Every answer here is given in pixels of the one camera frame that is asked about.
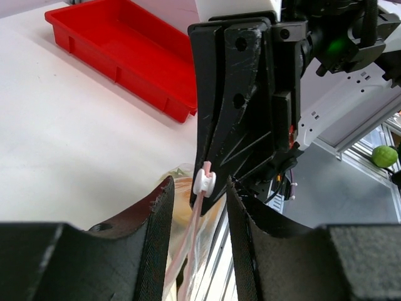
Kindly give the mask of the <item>aluminium shelf frame background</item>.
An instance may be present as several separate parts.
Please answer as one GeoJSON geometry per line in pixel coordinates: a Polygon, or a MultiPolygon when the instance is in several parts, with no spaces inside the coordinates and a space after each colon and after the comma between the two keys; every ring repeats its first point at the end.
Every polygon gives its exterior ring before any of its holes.
{"type": "Polygon", "coordinates": [[[313,142],[338,160],[350,156],[375,177],[387,177],[400,187],[400,91],[359,105],[313,142]],[[372,151],[380,145],[396,148],[398,160],[394,165],[380,168],[372,162],[372,151]]]}

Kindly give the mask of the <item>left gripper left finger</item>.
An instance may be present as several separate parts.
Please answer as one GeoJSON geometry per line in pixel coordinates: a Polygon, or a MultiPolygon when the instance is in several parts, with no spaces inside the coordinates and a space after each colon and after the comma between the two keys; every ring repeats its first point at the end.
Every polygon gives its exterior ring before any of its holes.
{"type": "Polygon", "coordinates": [[[87,231],[68,223],[2,223],[1,299],[161,300],[173,205],[169,176],[87,231]]]}

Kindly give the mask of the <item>clear zip top bag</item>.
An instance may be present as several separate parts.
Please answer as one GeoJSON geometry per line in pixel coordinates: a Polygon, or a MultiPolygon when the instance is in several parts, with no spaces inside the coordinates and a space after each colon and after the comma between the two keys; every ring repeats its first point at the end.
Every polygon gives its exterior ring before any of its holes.
{"type": "Polygon", "coordinates": [[[165,175],[174,179],[174,208],[164,280],[163,300],[194,300],[204,278],[212,241],[226,205],[224,194],[195,223],[189,204],[193,164],[181,164],[165,175]]]}

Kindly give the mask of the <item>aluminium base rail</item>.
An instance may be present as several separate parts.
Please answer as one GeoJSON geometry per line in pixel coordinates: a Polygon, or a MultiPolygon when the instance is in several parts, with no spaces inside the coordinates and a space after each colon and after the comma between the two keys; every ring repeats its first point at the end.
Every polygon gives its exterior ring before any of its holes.
{"type": "Polygon", "coordinates": [[[227,208],[217,224],[211,251],[200,282],[194,287],[192,300],[237,300],[227,208]]]}

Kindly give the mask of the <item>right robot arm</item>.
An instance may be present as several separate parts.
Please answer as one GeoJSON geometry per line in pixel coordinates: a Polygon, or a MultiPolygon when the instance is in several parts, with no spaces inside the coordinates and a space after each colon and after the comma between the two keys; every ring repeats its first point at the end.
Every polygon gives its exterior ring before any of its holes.
{"type": "Polygon", "coordinates": [[[197,90],[195,169],[216,173],[206,214],[235,177],[259,200],[292,169],[310,142],[366,88],[336,88],[301,107],[301,78],[353,73],[369,65],[400,85],[400,15],[376,1],[199,1],[188,27],[197,90]]]}

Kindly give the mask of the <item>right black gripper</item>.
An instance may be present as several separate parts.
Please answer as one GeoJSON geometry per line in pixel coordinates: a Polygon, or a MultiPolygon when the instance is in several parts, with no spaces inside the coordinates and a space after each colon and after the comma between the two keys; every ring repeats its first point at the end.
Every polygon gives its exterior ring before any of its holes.
{"type": "Polygon", "coordinates": [[[273,28],[268,19],[209,21],[189,26],[188,34],[197,96],[195,169],[209,161],[217,176],[202,204],[206,213],[225,193],[229,176],[249,177],[273,152],[268,181],[296,165],[303,153],[296,141],[301,77],[313,42],[306,19],[273,28]]]}

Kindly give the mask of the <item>green lime toy background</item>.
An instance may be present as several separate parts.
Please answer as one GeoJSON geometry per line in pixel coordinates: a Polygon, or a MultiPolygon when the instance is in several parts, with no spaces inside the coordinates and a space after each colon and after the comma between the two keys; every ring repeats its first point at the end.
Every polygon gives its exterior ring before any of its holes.
{"type": "Polygon", "coordinates": [[[388,168],[398,160],[398,152],[394,147],[380,145],[372,151],[371,160],[377,167],[388,168]]]}

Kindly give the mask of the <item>red plastic bin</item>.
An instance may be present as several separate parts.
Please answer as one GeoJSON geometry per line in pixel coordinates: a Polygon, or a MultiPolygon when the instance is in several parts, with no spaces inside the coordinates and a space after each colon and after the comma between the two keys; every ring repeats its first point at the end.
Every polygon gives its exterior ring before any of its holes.
{"type": "Polygon", "coordinates": [[[131,1],[45,13],[58,46],[183,123],[197,112],[189,37],[131,1]]]}

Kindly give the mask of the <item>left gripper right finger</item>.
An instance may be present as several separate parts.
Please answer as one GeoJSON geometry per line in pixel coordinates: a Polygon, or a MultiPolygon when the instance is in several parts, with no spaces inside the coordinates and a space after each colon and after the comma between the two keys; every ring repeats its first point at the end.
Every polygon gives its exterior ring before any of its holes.
{"type": "Polygon", "coordinates": [[[309,228],[227,180],[239,300],[399,300],[400,225],[309,228]]]}

